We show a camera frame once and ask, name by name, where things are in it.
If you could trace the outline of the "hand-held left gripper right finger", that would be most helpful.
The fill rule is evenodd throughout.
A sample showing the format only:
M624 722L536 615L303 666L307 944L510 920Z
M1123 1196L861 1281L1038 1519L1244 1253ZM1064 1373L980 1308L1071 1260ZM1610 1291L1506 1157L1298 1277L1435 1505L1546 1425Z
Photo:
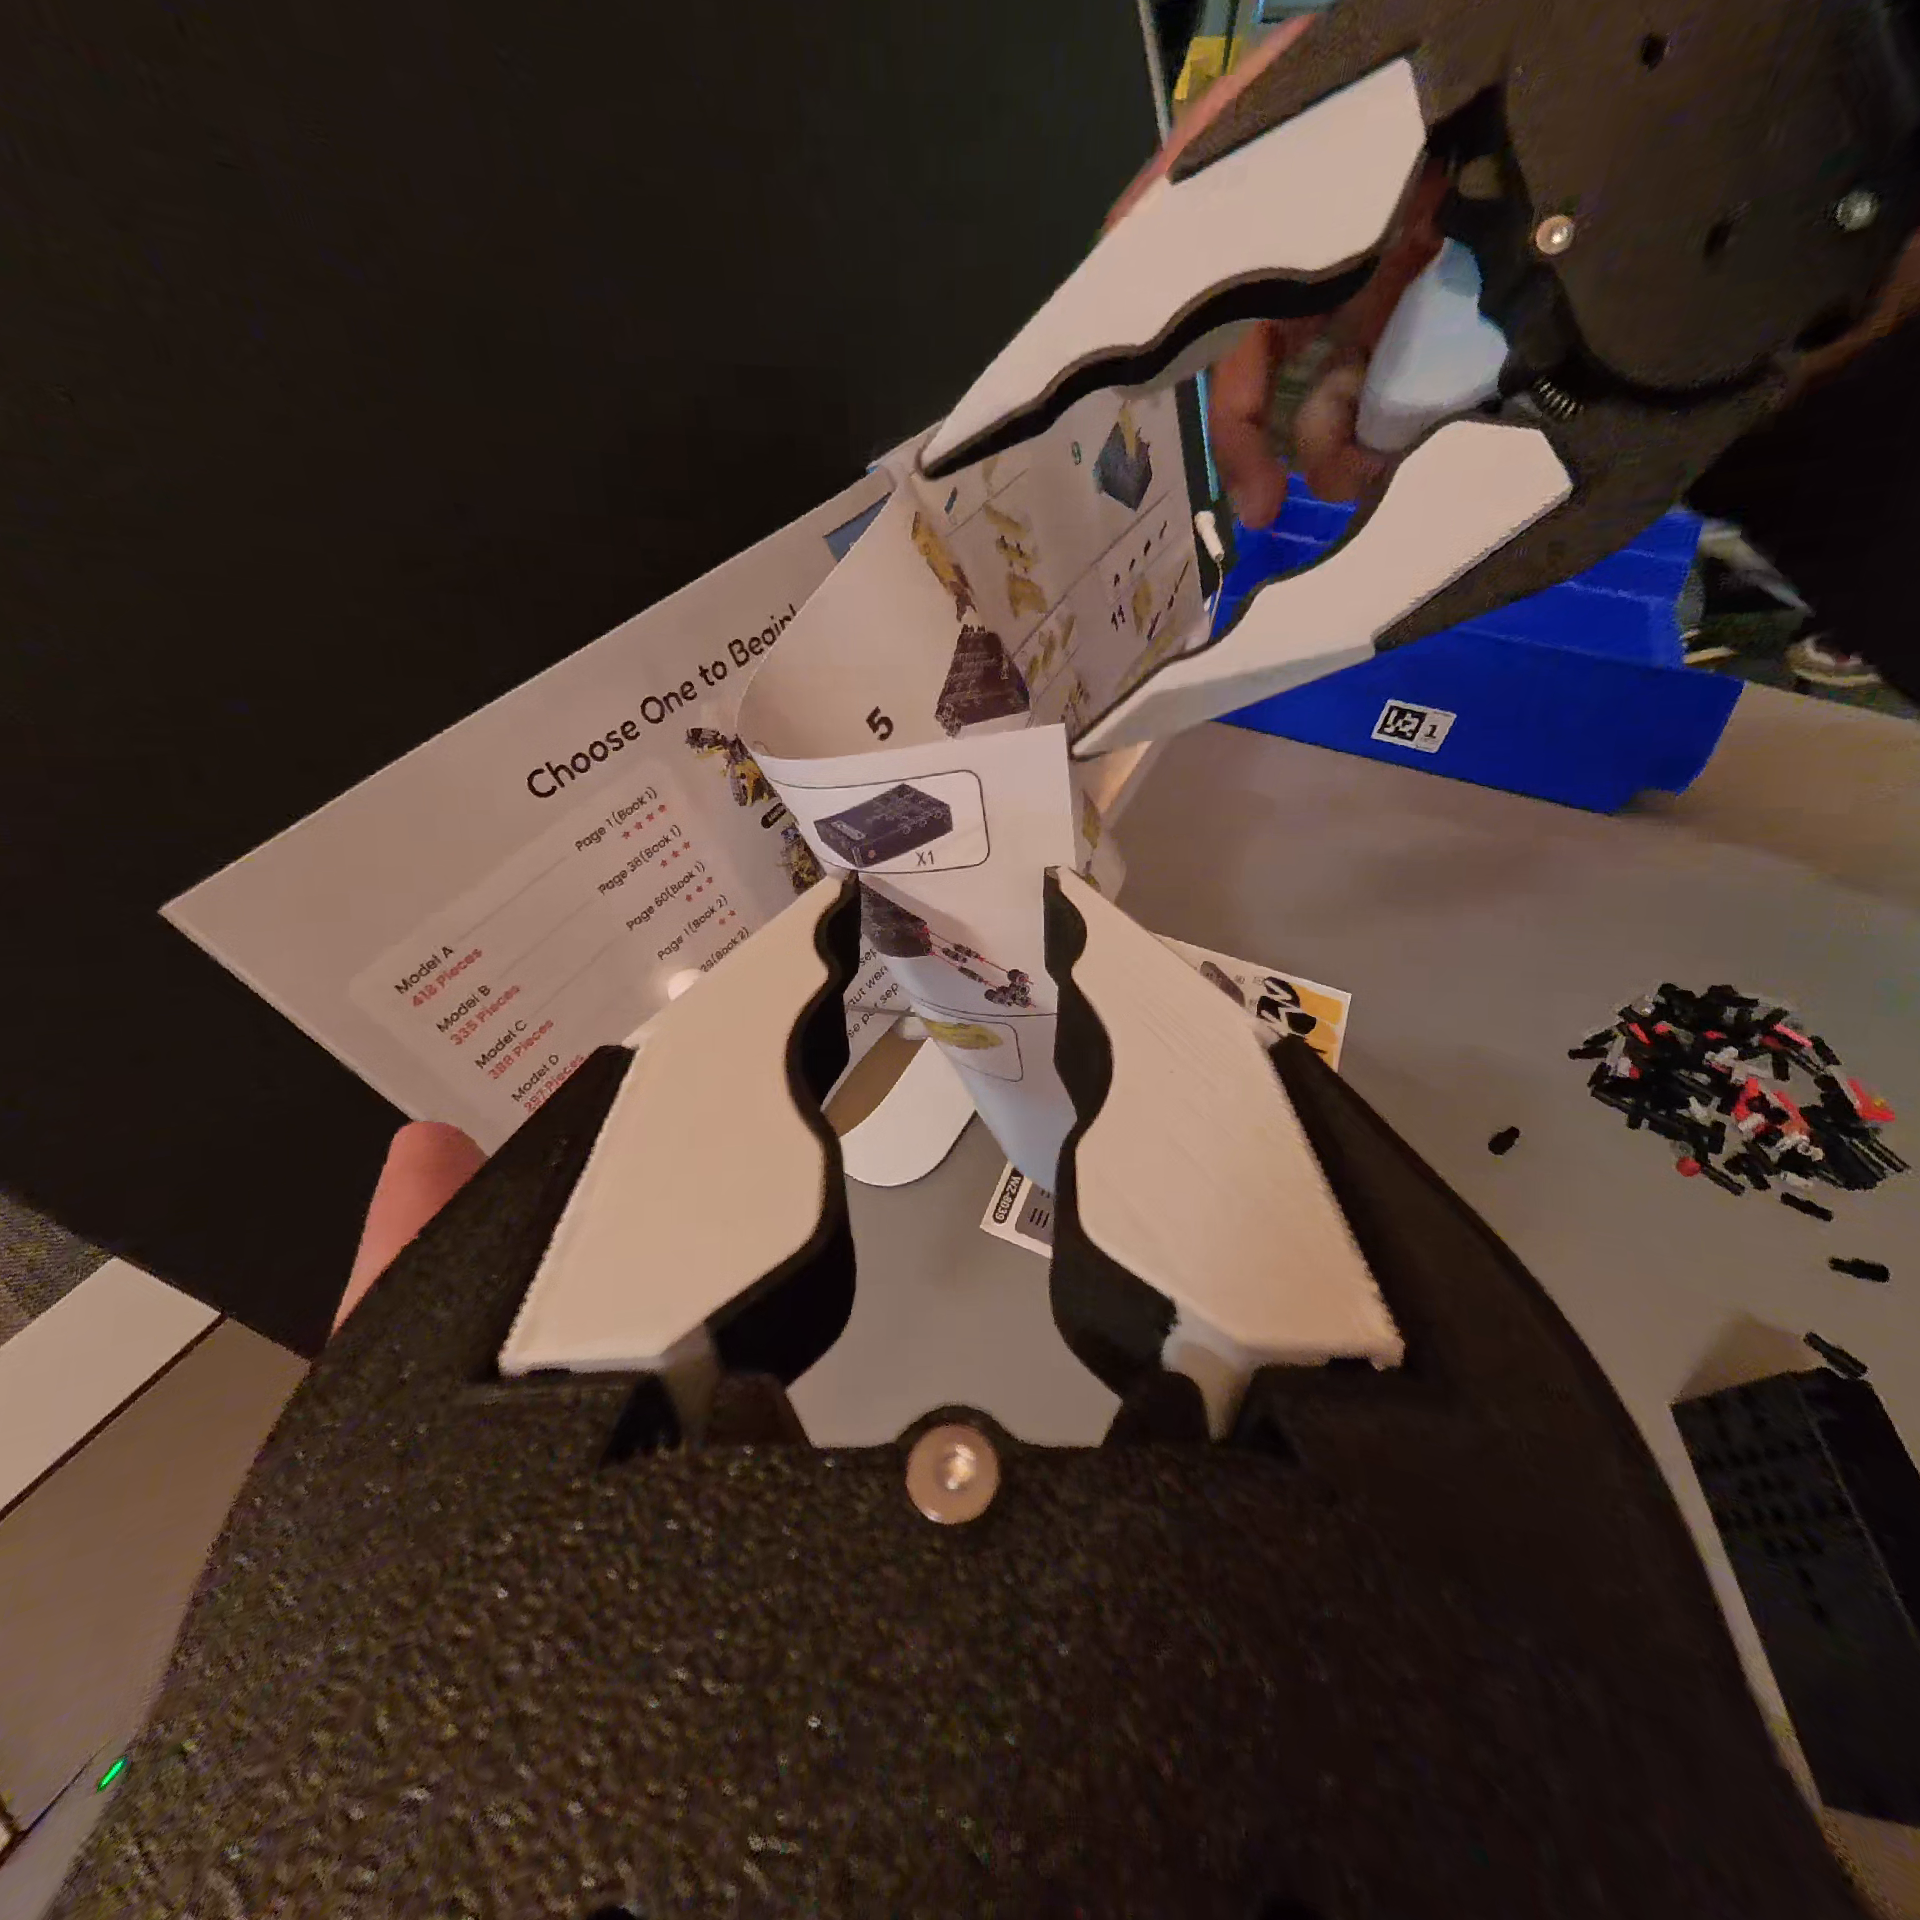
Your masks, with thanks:
M1279 1036L1074 872L1045 882L1071 1125L1046 1298L1119 1401L1174 1381L1234 1427L1267 1370L1403 1364L1406 1339L1279 1073Z

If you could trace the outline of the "pile of black red pins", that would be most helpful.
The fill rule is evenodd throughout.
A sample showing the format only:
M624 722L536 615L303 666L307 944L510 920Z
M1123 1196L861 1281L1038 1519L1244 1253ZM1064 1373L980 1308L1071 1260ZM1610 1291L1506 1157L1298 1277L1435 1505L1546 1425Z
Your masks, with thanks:
M1896 1112L1790 1003L1730 983L1659 983L1584 1033L1568 1061L1627 1132L1724 1193L1829 1219L1821 1193L1871 1193L1912 1164Z

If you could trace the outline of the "white book stand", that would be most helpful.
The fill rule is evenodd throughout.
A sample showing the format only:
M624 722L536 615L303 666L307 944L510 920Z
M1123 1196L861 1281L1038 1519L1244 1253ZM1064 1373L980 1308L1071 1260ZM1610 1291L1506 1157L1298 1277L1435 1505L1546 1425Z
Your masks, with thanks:
M899 1188L944 1164L975 1107L919 1019L876 1027L868 1039L874 1044L829 1090L824 1115L848 1180Z

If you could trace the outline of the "black studded building block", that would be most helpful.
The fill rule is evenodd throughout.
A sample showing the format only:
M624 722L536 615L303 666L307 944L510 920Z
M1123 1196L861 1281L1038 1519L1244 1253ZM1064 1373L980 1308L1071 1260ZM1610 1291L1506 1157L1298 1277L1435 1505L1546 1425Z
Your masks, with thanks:
M1831 1367L1670 1405L1826 1809L1917 1824L1917 1473Z

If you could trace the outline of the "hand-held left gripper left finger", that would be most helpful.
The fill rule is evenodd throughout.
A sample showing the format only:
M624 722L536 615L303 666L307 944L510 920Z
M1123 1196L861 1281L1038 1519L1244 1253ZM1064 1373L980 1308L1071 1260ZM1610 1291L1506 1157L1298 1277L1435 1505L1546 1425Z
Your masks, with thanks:
M853 879L823 880L635 1039L495 1370L789 1387L846 1332L855 1245L824 1100L848 1068Z

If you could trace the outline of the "white instruction booklet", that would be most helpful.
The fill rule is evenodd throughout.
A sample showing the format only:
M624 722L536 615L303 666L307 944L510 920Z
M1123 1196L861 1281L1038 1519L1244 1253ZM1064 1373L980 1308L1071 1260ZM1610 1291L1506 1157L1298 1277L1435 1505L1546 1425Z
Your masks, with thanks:
M941 483L904 451L407 753L162 917L416 1117L500 1146L600 1044L856 876L856 1058L924 1017L1007 1161L1069 1130L1069 737L1203 615L1183 424L1093 399Z

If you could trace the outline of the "dark partition panel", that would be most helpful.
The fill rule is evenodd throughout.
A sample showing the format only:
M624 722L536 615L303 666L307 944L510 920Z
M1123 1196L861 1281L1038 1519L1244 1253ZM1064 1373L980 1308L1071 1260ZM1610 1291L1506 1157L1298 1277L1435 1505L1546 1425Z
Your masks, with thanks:
M1139 4L5 4L5 1199L308 1356L398 1115L160 908L941 417Z

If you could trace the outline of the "person's left hand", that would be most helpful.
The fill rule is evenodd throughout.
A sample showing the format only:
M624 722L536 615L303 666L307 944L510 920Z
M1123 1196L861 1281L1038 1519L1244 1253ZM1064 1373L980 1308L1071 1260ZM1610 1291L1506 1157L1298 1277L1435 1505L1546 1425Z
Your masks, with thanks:
M373 1187L332 1332L343 1329L378 1277L485 1164L485 1151L456 1125L408 1121L398 1130Z

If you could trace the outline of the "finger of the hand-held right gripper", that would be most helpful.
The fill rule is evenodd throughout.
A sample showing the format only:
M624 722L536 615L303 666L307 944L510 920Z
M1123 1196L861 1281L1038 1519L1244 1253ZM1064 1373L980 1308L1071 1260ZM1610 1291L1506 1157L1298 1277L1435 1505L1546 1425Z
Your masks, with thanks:
M1030 442L1093 393L1186 378L1244 322L1339 306L1375 263L1423 147L1400 57L1156 180L951 408L920 474Z
M1071 743L1128 751L1373 658L1390 629L1511 547L1572 491L1548 434L1460 419L1435 428L1314 565L1251 593L1231 624L1164 661Z

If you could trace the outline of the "person's right hand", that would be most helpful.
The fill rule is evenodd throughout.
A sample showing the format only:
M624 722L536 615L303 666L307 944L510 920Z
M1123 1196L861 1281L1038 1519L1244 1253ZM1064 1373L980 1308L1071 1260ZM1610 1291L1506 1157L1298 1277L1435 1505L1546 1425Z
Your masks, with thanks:
M1367 449L1358 409L1378 322L1372 303L1259 321L1206 373L1206 434L1221 491L1242 525L1267 528L1290 480L1323 501L1358 503L1390 463Z

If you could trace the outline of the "blue plastic bin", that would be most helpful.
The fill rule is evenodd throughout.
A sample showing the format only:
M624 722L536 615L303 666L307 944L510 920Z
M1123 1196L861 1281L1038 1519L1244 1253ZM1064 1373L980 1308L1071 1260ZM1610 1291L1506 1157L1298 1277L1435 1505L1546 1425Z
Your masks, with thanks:
M1248 705L1228 724L1572 809L1682 795L1740 687L1687 663L1682 596L1700 520L1530 599Z

